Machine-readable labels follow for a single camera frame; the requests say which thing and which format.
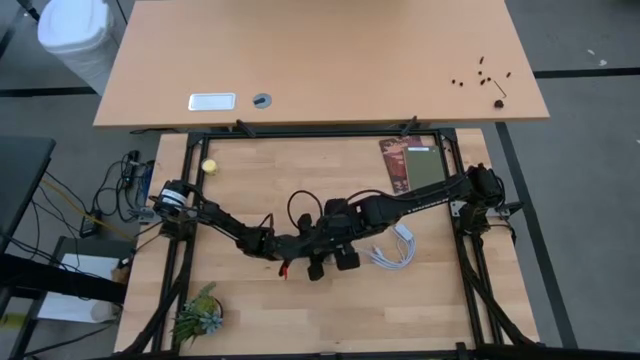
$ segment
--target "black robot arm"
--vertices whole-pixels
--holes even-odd
[[[351,202],[365,193],[375,195]],[[198,205],[189,208],[186,202],[191,194]],[[318,280],[324,274],[322,262],[327,256],[335,256],[340,270],[357,268],[360,260],[352,241],[379,234],[405,215],[451,200],[467,203],[460,212],[463,229],[486,228],[486,210],[503,202],[503,195],[493,170],[480,164],[470,167],[464,174],[399,196],[365,190],[346,199],[328,200],[324,215],[315,224],[309,214],[303,214],[297,224],[298,235],[277,236],[272,219],[269,226],[247,226],[217,203],[207,200],[193,185],[179,180],[167,181],[160,195],[151,199],[155,201],[156,213],[163,220],[174,223],[176,229],[194,221],[211,226],[233,239],[248,256],[283,261],[281,276],[286,275],[287,267],[294,259],[309,258],[309,277]]]

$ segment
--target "small plant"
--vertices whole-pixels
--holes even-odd
[[[211,335],[222,327],[222,305],[216,298],[209,295],[215,286],[215,283],[209,283],[194,299],[184,304],[173,329],[178,344],[190,338],[193,344],[198,336]]]

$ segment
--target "white charging cable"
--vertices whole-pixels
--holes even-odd
[[[400,270],[413,260],[413,256],[416,254],[416,241],[413,238],[413,234],[409,229],[402,225],[398,224],[391,228],[391,231],[398,237],[398,241],[396,242],[396,248],[400,253],[400,261],[394,262],[387,259],[382,250],[379,247],[373,245],[373,252],[369,250],[360,250],[361,252],[369,255],[371,257],[371,261],[387,270]],[[404,246],[407,248],[407,254],[402,251],[401,243],[404,243]]]

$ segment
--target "wooden tabletop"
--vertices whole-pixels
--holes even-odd
[[[458,138],[465,166],[490,164],[480,130],[458,130]],[[209,156],[217,161],[220,171],[205,178],[204,193],[246,224],[257,225],[273,212],[277,234],[296,234],[286,214],[286,202],[295,190],[309,190],[323,202],[366,188],[391,192],[379,140],[212,141]],[[425,145],[430,141],[423,138]],[[186,135],[162,136],[152,194],[159,193],[166,180],[180,178],[185,144]],[[316,217],[317,206],[311,199],[296,198],[292,204],[294,218],[303,212]],[[472,348],[447,206],[403,217],[401,223],[417,239],[417,252],[410,266],[401,271],[383,270],[362,256],[362,266],[355,270],[340,272],[325,266],[326,275],[318,282],[307,279],[306,260],[294,261],[290,278],[284,281],[277,275],[280,263],[246,257],[230,239],[198,226],[190,296],[215,281],[214,295],[225,309],[224,325],[215,335],[201,337],[192,346],[185,345],[181,353],[443,350],[453,349],[458,341]],[[141,236],[139,243],[154,233],[155,229]],[[494,227],[483,238],[496,300],[525,335],[536,339],[509,231]],[[390,231],[354,242],[360,249],[372,244],[395,258],[395,238]],[[133,341],[157,306],[167,248],[168,241],[160,238],[136,255],[116,350]],[[481,310],[481,314],[485,334],[490,337],[485,312]],[[172,321],[169,323],[167,331],[172,326]]]
[[[235,108],[189,111],[194,93],[233,93]],[[272,97],[266,109],[253,104],[260,93]],[[503,109],[494,108],[498,99]],[[138,1],[94,125],[376,123],[414,115],[549,117],[504,0]]]

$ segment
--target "white trash can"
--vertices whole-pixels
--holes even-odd
[[[51,0],[38,23],[38,41],[102,96],[118,43],[103,0]]]

